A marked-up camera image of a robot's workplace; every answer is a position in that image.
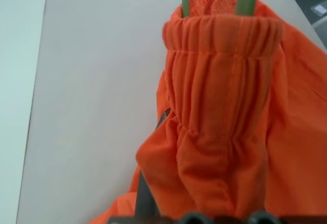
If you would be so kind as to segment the orange shorts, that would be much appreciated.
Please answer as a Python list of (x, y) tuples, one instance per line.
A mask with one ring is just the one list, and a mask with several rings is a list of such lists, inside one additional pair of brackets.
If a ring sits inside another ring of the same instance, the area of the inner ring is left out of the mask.
[(159, 212), (182, 217), (327, 215), (327, 54), (257, 2), (190, 0), (163, 27), (157, 114), (131, 187), (90, 224), (135, 211), (145, 177)]

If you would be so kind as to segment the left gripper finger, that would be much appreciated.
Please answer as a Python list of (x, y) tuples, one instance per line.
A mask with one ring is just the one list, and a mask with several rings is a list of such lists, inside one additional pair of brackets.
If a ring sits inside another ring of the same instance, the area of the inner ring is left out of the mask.
[(136, 195), (136, 217), (151, 216), (160, 216), (160, 213), (143, 173), (140, 171)]

